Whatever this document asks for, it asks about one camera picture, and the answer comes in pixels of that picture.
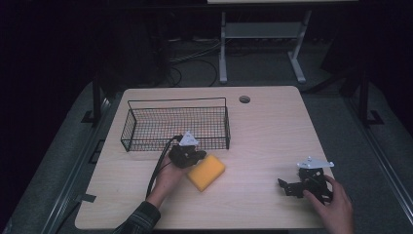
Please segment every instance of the wire basket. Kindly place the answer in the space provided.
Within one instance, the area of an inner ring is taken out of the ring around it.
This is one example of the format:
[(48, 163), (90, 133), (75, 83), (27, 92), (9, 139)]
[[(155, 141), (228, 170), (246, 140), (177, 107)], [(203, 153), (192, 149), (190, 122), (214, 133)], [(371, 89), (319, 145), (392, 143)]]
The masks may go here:
[[(133, 108), (145, 104), (161, 107)], [(225, 97), (129, 100), (128, 105), (130, 109), (121, 136), (127, 151), (162, 151), (172, 137), (187, 131), (198, 141), (199, 150), (230, 147)]]

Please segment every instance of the wooden table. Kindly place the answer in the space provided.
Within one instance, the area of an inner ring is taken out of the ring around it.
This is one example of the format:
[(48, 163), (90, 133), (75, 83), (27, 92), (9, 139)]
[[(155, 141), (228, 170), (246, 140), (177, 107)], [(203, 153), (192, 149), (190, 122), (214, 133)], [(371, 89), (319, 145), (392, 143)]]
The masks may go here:
[[(241, 103), (240, 96), (250, 97)], [(128, 100), (227, 98), (230, 148), (209, 150), (226, 171), (204, 192), (184, 178), (161, 207), (157, 229), (293, 229), (322, 227), (306, 199), (287, 197), (277, 178), (298, 182), (297, 162), (325, 160), (304, 102), (294, 87), (139, 89), (125, 91), (75, 224), (109, 229), (144, 200), (159, 151), (127, 152), (120, 142)], [(330, 169), (325, 173), (332, 175)]]

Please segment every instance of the table leg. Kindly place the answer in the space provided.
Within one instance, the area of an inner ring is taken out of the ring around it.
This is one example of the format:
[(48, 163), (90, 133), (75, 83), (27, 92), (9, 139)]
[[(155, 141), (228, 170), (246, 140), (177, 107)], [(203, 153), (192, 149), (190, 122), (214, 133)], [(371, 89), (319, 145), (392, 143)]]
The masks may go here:
[(225, 12), (221, 20), (221, 53), (219, 54), (219, 82), (227, 84), (227, 61), (225, 60)]
[(303, 21), (301, 22), (301, 27), (297, 36), (297, 44), (291, 52), (288, 52), (288, 58), (291, 62), (292, 68), (294, 69), (295, 76), (297, 77), (298, 83), (306, 83), (306, 78), (304, 77), (303, 71), (301, 70), (300, 63), (298, 62), (298, 54), (301, 49), (301, 45), (304, 41), (304, 36), (306, 35), (307, 26), (310, 20), (312, 11), (307, 11)]

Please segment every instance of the black robotic part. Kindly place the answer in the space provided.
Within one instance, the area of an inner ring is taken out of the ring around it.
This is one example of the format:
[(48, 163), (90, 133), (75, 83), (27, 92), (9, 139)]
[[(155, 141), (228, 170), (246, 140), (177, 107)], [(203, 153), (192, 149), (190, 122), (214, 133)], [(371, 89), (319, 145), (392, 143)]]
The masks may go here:
[(195, 150), (194, 145), (180, 146), (174, 145), (169, 152), (170, 160), (178, 168), (188, 168), (196, 165), (199, 160), (204, 159), (207, 153), (203, 150)]
[(327, 182), (324, 177), (324, 170), (319, 169), (303, 169), (298, 171), (300, 182), (287, 183), (279, 179), (279, 185), (284, 189), (286, 196), (296, 196), (303, 198), (303, 190), (306, 189), (313, 193), (320, 202), (324, 204), (324, 197), (333, 199), (333, 193), (328, 190)]

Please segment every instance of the sponge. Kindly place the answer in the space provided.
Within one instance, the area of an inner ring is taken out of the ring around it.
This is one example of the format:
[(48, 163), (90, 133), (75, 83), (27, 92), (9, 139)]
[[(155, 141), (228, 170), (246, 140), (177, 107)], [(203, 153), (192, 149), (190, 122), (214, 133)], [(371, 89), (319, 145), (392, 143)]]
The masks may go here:
[(208, 155), (199, 165), (188, 173), (188, 178), (198, 190), (202, 192), (212, 184), (214, 180), (221, 176), (224, 171), (225, 165), (215, 156)]

